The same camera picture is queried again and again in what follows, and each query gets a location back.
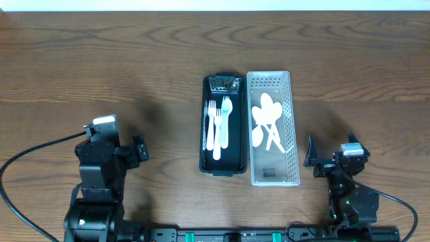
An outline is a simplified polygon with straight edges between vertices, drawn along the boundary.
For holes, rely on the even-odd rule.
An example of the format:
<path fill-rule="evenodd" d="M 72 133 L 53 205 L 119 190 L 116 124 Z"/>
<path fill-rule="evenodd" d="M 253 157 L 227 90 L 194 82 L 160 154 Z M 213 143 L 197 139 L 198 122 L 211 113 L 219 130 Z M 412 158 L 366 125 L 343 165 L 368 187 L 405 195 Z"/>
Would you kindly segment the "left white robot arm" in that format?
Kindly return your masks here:
<path fill-rule="evenodd" d="M 72 192 L 64 218 L 65 241 L 148 241 L 140 222 L 124 219 L 127 171 L 148 160 L 142 134 L 122 146 L 118 134 L 87 138 L 75 147 L 82 182 Z"/>

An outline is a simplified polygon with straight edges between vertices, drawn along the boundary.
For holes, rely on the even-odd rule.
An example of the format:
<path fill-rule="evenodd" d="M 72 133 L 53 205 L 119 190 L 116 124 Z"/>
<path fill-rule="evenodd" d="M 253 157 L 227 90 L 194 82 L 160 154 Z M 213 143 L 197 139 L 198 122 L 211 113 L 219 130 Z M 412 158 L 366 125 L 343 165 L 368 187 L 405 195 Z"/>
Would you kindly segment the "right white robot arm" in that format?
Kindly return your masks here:
<path fill-rule="evenodd" d="M 315 178 L 326 178 L 329 189 L 329 213 L 333 221 L 316 230 L 315 239 L 349 241 L 400 241 L 398 229 L 376 228 L 380 195 L 354 184 L 353 176 L 365 168 L 370 152 L 353 133 L 329 159 L 318 156 L 313 135 L 309 136 L 305 167 L 314 169 Z"/>

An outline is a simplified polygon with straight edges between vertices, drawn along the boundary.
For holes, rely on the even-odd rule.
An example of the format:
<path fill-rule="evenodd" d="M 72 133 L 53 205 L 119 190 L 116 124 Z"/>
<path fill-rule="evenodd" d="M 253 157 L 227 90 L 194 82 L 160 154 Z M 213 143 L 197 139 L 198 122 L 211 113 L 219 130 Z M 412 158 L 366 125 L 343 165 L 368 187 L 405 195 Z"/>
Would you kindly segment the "white plastic fork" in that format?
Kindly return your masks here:
<path fill-rule="evenodd" d="M 220 125 L 220 136 L 218 140 L 220 145 L 223 145 L 226 141 L 226 118 L 229 112 L 230 112 L 230 98 L 228 96 L 224 96 L 222 100 L 222 106 L 221 106 L 222 122 Z"/>
<path fill-rule="evenodd" d="M 214 117 L 214 125 L 215 125 L 215 137 L 214 137 L 214 148 L 213 148 L 213 159 L 219 160 L 221 157 L 221 147 L 219 143 L 220 137 L 220 126 L 222 123 L 222 111 L 221 109 L 216 110 L 216 115 Z"/>
<path fill-rule="evenodd" d="M 206 138 L 206 149 L 212 151 L 214 148 L 214 118 L 216 115 L 216 101 L 210 100 L 208 103 L 208 133 Z"/>

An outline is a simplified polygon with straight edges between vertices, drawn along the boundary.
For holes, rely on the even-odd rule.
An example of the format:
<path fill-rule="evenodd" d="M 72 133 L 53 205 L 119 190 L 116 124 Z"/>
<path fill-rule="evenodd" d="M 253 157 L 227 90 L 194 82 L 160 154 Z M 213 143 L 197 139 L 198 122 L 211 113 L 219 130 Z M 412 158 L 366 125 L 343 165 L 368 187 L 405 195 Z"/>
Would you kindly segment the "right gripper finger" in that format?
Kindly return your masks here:
<path fill-rule="evenodd" d="M 349 156 L 370 156 L 370 152 L 358 141 L 353 132 L 348 134 L 348 139 L 349 143 L 347 147 L 347 154 Z"/>
<path fill-rule="evenodd" d="M 318 163 L 318 153 L 314 136 L 312 134 L 308 137 L 308 148 L 303 163 L 304 167 L 314 167 Z"/>

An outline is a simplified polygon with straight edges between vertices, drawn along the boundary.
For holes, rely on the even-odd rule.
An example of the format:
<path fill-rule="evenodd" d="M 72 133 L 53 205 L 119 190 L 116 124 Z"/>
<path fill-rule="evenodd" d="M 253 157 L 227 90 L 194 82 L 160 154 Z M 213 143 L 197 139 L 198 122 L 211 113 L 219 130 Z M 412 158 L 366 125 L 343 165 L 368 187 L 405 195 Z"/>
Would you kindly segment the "white plastic spoon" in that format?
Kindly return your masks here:
<path fill-rule="evenodd" d="M 271 128 L 271 125 L 265 123 L 263 110 L 261 108 L 258 108 L 257 106 L 253 106 L 251 108 L 251 114 L 252 114 L 252 117 L 254 118 L 255 123 L 260 124 L 262 129 L 263 128 L 266 129 L 269 137 L 269 129 Z"/>
<path fill-rule="evenodd" d="M 271 143 L 274 142 L 278 149 L 285 153 L 280 141 L 280 135 L 276 126 L 276 120 L 282 116 L 282 105 L 279 102 L 275 102 L 271 108 L 271 128 L 269 129 L 269 137 L 266 144 L 266 150 L 270 150 Z"/>
<path fill-rule="evenodd" d="M 251 136 L 252 136 L 252 146 L 258 147 L 263 140 L 263 130 L 260 124 L 257 124 L 257 126 L 254 129 L 252 129 Z"/>
<path fill-rule="evenodd" d="M 271 121 L 271 108 L 272 105 L 275 102 L 273 102 L 272 98 L 270 97 L 269 94 L 267 93 L 262 93 L 261 94 L 261 108 L 263 110 L 263 114 L 264 114 L 264 118 L 265 118 L 265 123 L 266 124 L 270 124 Z"/>
<path fill-rule="evenodd" d="M 228 116 L 226 118 L 226 141 L 225 141 L 225 143 L 223 145 L 221 145 L 221 147 L 223 149 L 226 149 L 228 147 L 228 117 L 229 117 L 229 115 L 230 115 L 231 112 L 232 112 L 232 102 L 230 100 L 230 112 L 228 113 Z"/>

